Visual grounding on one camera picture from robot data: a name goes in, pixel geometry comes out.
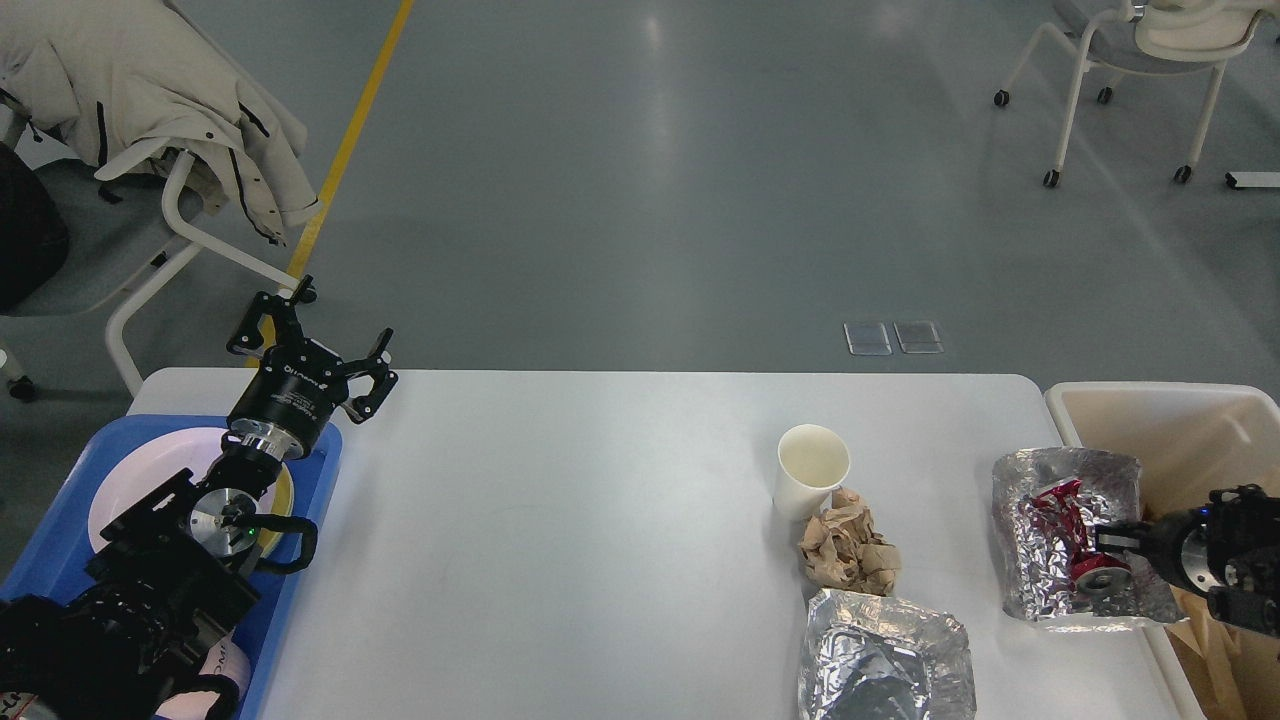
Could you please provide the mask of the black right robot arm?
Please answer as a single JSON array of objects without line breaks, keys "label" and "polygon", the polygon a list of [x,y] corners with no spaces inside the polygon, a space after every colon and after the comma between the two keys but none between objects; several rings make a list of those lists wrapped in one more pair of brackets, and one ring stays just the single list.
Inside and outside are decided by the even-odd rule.
[{"label": "black right robot arm", "polygon": [[1170,585],[1204,598],[1213,619],[1279,634],[1279,501],[1260,486],[1210,492],[1207,503],[1157,521],[1098,525],[1105,552],[1142,556]]}]

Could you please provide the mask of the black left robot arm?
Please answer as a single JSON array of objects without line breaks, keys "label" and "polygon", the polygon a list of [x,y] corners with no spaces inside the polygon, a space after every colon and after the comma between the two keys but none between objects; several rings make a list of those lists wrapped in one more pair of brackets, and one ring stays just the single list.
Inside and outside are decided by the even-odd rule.
[{"label": "black left robot arm", "polygon": [[256,293],[228,340],[259,369],[210,468],[177,471],[111,519],[84,569],[92,585],[70,602],[3,602],[4,717],[150,719],[186,692],[212,693],[210,719],[234,715],[241,691],[205,673],[205,659],[260,601],[253,574],[302,571],[317,548],[314,520],[260,512],[259,501],[337,409],[364,423],[398,380],[392,329],[352,360],[306,336],[296,309],[312,282]]}]

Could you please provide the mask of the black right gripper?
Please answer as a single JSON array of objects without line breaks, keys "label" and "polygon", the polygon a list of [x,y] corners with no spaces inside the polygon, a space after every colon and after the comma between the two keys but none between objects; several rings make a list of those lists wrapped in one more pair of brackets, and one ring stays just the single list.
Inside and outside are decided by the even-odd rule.
[{"label": "black right gripper", "polygon": [[1211,542],[1217,539],[1222,514],[1213,509],[1169,512],[1149,521],[1098,524],[1092,529],[1098,553],[1148,559],[1170,585],[1202,597],[1225,588],[1222,569],[1211,562]]}]

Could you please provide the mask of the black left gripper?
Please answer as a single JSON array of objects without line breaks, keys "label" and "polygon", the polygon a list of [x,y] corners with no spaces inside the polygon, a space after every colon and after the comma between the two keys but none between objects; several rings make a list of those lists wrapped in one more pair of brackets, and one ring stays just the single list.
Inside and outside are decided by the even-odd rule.
[{"label": "black left gripper", "polygon": [[[366,357],[349,361],[319,342],[306,342],[296,306],[315,300],[312,277],[303,277],[289,297],[257,292],[227,341],[229,354],[264,356],[230,410],[228,429],[242,439],[261,438],[262,451],[282,461],[307,457],[342,402],[353,424],[371,419],[399,379],[388,351],[394,331],[381,331]],[[271,320],[271,342],[261,331],[264,319]],[[371,380],[365,395],[347,389],[358,379]]]}]

